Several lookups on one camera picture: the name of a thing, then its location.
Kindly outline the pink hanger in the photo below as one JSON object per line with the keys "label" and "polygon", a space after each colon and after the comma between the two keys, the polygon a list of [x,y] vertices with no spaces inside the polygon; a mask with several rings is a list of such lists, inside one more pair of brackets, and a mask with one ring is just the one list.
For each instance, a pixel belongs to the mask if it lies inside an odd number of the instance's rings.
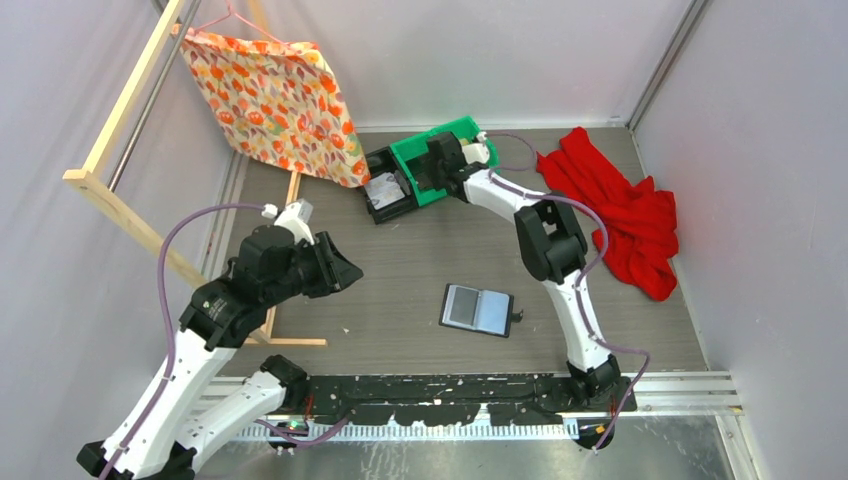
{"label": "pink hanger", "polygon": [[195,32],[211,32],[228,37],[283,43],[271,25],[270,10],[265,1],[209,1],[210,7],[201,7],[200,17],[191,28]]}

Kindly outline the wooden rack frame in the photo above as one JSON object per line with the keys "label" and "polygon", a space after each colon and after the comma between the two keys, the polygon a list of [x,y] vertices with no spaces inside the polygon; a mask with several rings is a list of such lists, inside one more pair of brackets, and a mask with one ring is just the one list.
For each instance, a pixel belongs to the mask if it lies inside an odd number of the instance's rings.
{"label": "wooden rack frame", "polygon": [[276,203],[300,184],[290,173],[249,162],[225,142],[175,41],[145,51],[164,1],[108,1],[92,19],[109,34],[92,47],[80,97],[99,110],[87,145],[94,167],[72,166],[71,186],[97,225],[80,254],[92,284],[92,335],[103,345],[162,351],[163,320],[154,281],[164,234],[185,215],[225,200]]}

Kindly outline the green bin with yellow packets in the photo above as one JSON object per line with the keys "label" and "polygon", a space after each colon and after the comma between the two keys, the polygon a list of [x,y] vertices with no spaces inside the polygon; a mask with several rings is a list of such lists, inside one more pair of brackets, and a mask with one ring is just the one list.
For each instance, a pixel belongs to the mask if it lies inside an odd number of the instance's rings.
{"label": "green bin with yellow packets", "polygon": [[[459,137],[459,141],[463,138],[472,139],[478,132],[483,130],[471,116],[464,116],[455,120],[448,121],[442,125],[434,127],[431,130],[445,131],[449,130]],[[488,135],[488,146],[491,150],[491,160],[487,165],[472,164],[472,166],[480,166],[482,168],[497,168],[500,166],[499,154],[492,140]]]}

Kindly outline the floral fabric bag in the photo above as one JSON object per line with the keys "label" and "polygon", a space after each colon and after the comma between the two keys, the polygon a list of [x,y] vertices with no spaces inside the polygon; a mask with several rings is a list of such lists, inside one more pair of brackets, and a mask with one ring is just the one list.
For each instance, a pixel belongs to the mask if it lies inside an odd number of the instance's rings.
{"label": "floral fabric bag", "polygon": [[189,29],[180,52],[237,152],[347,188],[370,181],[351,113],[317,44]]}

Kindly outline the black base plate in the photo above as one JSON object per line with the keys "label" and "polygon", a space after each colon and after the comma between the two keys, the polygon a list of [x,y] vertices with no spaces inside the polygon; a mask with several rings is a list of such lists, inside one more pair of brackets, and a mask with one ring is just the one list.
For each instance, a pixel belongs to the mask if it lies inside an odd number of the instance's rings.
{"label": "black base plate", "polygon": [[492,426],[553,425],[569,413],[608,418],[631,379],[598,388],[551,373],[444,375],[315,375],[275,414],[307,415],[320,424],[359,426],[469,425],[486,414]]}

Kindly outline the black leather card holder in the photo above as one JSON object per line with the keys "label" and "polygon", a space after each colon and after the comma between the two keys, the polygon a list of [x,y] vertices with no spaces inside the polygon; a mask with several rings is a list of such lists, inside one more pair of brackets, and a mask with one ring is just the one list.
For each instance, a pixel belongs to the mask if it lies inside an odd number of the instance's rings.
{"label": "black leather card holder", "polygon": [[448,283],[438,324],[443,327],[508,338],[511,327],[524,318],[513,295]]}

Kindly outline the green bin with dark item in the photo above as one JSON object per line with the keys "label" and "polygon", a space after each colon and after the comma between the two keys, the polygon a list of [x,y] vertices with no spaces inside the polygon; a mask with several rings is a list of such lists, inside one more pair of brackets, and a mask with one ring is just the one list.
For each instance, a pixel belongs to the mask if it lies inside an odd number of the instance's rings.
{"label": "green bin with dark item", "polygon": [[418,207],[425,207],[448,197],[448,192],[444,188],[435,188],[427,175],[427,164],[430,160],[428,141],[432,137],[437,140],[446,140],[448,137],[452,137],[459,141],[459,137],[449,130],[431,130],[390,145],[390,150],[398,162],[400,170],[408,180],[411,193]]}

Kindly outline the white cards in tray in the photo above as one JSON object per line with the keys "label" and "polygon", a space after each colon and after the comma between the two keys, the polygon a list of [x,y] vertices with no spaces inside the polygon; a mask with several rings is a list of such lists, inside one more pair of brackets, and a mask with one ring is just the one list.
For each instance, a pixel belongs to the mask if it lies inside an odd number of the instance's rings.
{"label": "white cards in tray", "polygon": [[385,172],[372,178],[364,188],[375,210],[384,209],[406,198],[405,191],[392,172]]}

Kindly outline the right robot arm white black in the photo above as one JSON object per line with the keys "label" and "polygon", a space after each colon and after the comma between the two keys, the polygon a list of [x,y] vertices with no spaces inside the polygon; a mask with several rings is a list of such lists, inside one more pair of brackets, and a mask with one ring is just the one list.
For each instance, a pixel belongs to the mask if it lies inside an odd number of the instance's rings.
{"label": "right robot arm white black", "polygon": [[436,189],[515,227],[522,263],[547,291],[564,334],[572,400],[596,410],[630,381],[601,334],[583,282],[588,243],[577,203],[504,179],[483,159],[488,152],[481,143],[464,145],[451,132],[438,133],[426,141],[424,172]]}

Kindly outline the red cloth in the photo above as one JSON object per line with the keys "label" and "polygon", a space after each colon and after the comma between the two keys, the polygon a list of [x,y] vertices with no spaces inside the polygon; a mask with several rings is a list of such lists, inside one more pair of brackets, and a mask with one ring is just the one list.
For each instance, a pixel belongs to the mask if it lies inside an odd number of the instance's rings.
{"label": "red cloth", "polygon": [[676,200],[647,176],[633,184],[577,127],[559,140],[559,148],[537,155],[535,170],[546,185],[592,209],[603,221],[594,245],[607,251],[603,261],[619,281],[663,302],[678,285],[671,259],[679,252]]}

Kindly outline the black tray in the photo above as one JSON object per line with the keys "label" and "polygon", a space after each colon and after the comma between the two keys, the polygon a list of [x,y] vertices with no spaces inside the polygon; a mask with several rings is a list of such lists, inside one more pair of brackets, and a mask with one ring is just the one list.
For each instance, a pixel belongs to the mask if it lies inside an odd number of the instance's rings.
{"label": "black tray", "polygon": [[368,214],[379,225],[419,208],[411,181],[389,147],[366,155],[370,180],[360,187]]}

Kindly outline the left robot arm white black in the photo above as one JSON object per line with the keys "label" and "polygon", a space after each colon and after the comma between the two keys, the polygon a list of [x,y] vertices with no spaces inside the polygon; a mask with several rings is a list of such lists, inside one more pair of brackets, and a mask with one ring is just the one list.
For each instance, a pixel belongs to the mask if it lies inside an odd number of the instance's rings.
{"label": "left robot arm white black", "polygon": [[131,413],[107,439],[84,445],[78,464],[97,479],[191,479],[248,424],[276,409],[298,412],[309,396],[308,375],[272,355],[235,393],[202,415],[190,414],[270,308],[338,293],[363,275],[327,232],[256,228],[226,272],[193,293],[156,378]]}

